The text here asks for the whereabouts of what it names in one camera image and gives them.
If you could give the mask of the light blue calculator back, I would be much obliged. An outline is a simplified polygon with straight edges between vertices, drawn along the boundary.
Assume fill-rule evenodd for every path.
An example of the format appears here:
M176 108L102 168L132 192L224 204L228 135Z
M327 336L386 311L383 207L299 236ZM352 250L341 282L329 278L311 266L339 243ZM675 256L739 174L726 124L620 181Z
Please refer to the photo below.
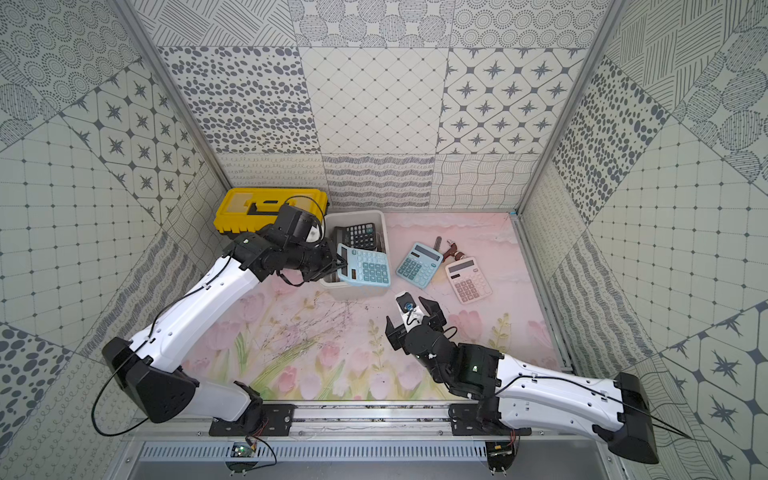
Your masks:
M390 268L385 253L339 244L337 255L343 263L337 270L341 281L359 287L390 286Z

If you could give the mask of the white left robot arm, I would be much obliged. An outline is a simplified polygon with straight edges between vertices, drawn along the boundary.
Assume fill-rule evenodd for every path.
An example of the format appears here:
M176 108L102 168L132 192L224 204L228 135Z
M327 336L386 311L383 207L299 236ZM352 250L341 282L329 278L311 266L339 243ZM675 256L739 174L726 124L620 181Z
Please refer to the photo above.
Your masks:
M303 282L316 282L338 266L323 215L285 203L273 223L232 240L201 280L149 326L103 347L111 378L152 423L197 415L255 432L265 417L260 394L239 381L197 380L184 372L183 360L230 307L270 276L293 270Z

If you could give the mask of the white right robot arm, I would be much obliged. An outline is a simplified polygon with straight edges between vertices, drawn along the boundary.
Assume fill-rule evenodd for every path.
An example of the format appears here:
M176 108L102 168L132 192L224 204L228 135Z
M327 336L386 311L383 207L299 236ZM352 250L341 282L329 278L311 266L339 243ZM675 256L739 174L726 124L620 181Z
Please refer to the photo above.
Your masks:
M544 428L600 440L626 460L658 463L650 402L638 377L579 377L482 345L455 343L436 301L404 292L396 303L402 322L388 321L385 328L392 348L414 356L450 394L474 401L482 431Z

